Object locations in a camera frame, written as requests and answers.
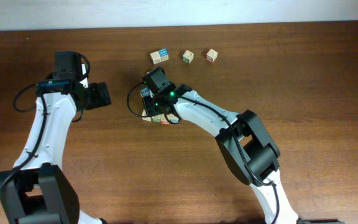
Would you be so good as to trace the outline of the yellow letter wooden block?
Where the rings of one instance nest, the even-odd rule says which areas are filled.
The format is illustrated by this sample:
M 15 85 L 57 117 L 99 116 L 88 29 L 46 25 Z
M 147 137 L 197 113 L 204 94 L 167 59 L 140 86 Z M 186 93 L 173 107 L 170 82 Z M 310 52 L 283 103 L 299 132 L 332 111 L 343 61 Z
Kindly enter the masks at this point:
M 150 122 L 152 121 L 152 118 L 147 115 L 146 110 L 143 110 L 143 112 L 142 112 L 142 119 L 145 121 L 150 121 Z

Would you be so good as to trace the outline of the green label wooden block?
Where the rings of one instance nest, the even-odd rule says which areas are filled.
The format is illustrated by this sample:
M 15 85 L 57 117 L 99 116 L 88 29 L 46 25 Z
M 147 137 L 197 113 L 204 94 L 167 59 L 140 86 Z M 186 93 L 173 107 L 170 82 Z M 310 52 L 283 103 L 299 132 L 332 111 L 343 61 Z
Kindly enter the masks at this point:
M 158 115 L 152 116 L 152 117 L 151 117 L 151 121 L 152 121 L 152 122 L 160 123 L 160 122 L 161 122 L 161 118 L 162 118 L 162 115 L 158 114 Z

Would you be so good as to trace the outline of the red label wooden block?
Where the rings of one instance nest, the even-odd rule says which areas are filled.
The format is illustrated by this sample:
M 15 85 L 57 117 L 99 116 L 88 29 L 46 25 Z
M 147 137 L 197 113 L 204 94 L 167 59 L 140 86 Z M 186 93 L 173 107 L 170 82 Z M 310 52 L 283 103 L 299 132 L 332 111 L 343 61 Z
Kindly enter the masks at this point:
M 160 122 L 162 124 L 170 124 L 170 120 L 168 119 L 168 116 L 166 114 L 161 115 Z

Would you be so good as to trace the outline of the blue label wooden block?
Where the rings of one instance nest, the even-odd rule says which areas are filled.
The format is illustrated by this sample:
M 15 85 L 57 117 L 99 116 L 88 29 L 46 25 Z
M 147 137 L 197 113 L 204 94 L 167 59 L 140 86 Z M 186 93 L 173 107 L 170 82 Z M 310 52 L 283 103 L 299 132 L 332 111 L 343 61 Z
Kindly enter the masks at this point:
M 168 118 L 171 123 L 179 123 L 179 118 L 177 118 L 174 114 L 169 114 Z

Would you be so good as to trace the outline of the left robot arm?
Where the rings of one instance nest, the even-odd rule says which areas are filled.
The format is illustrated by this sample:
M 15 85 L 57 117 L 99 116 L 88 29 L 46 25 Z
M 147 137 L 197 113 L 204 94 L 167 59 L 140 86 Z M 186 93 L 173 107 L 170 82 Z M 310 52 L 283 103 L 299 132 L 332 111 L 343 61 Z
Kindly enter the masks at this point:
M 55 70 L 32 84 L 34 122 L 11 170 L 0 171 L 0 203 L 9 223 L 105 223 L 80 208 L 62 171 L 68 130 L 77 114 L 111 104 L 107 85 L 88 83 L 89 60 L 78 52 L 55 53 Z

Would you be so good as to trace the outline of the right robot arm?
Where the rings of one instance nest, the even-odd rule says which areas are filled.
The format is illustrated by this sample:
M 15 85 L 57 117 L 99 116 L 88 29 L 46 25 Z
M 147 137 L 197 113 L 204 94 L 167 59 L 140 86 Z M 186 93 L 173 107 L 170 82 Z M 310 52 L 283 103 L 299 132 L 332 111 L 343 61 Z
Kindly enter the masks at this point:
M 161 111 L 189 121 L 215 138 L 229 170 L 256 194 L 266 223 L 300 222 L 280 180 L 278 146 L 254 112 L 220 108 L 188 85 L 176 86 L 161 67 L 148 72 L 142 83 Z

